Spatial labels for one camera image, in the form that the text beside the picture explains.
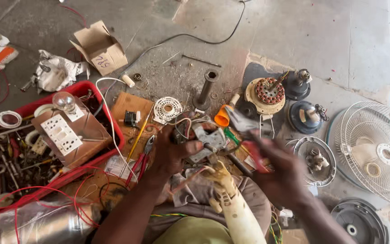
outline yellow screwdriver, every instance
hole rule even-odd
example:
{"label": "yellow screwdriver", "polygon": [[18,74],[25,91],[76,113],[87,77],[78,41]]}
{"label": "yellow screwdriver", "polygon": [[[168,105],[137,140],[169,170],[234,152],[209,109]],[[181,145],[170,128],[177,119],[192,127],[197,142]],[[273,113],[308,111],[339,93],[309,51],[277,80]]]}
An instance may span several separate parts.
{"label": "yellow screwdriver", "polygon": [[[150,114],[151,114],[151,111],[153,110],[153,108],[154,108],[154,105],[151,107],[150,112],[148,113],[147,118],[144,121],[144,124],[142,125],[141,129],[139,130],[138,137],[135,140],[135,142],[133,143],[132,149],[130,150],[129,155],[127,156],[127,160],[126,160],[127,163],[130,162],[130,158],[132,157],[133,151],[135,151],[135,147],[137,147],[138,141],[141,138],[141,134],[144,131],[145,126],[147,125],[148,118],[150,117]],[[119,176],[120,178],[121,178],[121,175],[123,174],[124,169],[126,169],[126,164],[123,166],[123,169],[121,170],[121,173]]]}

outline hand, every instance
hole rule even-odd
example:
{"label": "hand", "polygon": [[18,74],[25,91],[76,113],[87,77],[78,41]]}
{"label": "hand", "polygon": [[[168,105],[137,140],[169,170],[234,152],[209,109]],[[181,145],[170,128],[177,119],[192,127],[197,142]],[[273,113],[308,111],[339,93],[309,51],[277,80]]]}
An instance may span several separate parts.
{"label": "hand", "polygon": [[269,201],[298,211],[314,200],[305,187],[303,164],[289,149],[275,140],[264,139],[260,145],[260,153],[273,164],[274,172],[254,172],[253,180]]}
{"label": "hand", "polygon": [[151,169],[158,173],[171,176],[177,174],[183,169],[183,159],[192,156],[201,149],[201,141],[188,141],[183,144],[173,144],[170,140],[173,125],[167,125],[159,131],[156,141],[156,155]]}

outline light bulb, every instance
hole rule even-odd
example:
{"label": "light bulb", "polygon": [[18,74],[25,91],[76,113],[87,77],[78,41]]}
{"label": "light bulb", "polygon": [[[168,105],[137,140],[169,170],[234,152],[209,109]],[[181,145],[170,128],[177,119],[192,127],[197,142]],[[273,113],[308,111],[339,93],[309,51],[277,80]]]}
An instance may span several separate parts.
{"label": "light bulb", "polygon": [[59,110],[69,114],[76,114],[76,101],[73,95],[66,91],[57,92],[52,98],[52,104]]}

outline prosthetic hand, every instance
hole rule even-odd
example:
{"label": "prosthetic hand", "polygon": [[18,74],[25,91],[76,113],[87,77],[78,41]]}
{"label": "prosthetic hand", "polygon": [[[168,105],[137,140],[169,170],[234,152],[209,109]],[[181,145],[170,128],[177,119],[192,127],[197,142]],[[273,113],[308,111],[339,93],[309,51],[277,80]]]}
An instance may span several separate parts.
{"label": "prosthetic hand", "polygon": [[266,239],[257,219],[237,189],[224,163],[217,161],[212,167],[205,167],[202,175],[214,182],[214,189],[218,194],[218,199],[211,198],[209,203],[217,213],[224,213],[233,242],[265,244]]}

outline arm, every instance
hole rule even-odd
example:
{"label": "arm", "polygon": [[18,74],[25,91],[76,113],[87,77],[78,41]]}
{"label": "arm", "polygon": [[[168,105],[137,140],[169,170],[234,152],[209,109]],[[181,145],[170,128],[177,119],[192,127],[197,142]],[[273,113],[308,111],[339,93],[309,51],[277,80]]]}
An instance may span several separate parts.
{"label": "arm", "polygon": [[172,129],[173,126],[168,125],[159,131],[153,165],[105,219],[94,236],[94,244],[141,243],[150,214],[165,183],[173,174],[181,172],[183,158],[203,147],[200,141],[172,144],[169,139]]}
{"label": "arm", "polygon": [[255,172],[253,180],[272,203],[291,209],[303,221],[310,243],[355,243],[324,204],[304,186],[304,166],[293,153],[271,140],[262,142],[260,152],[270,160],[275,170],[267,174]]}

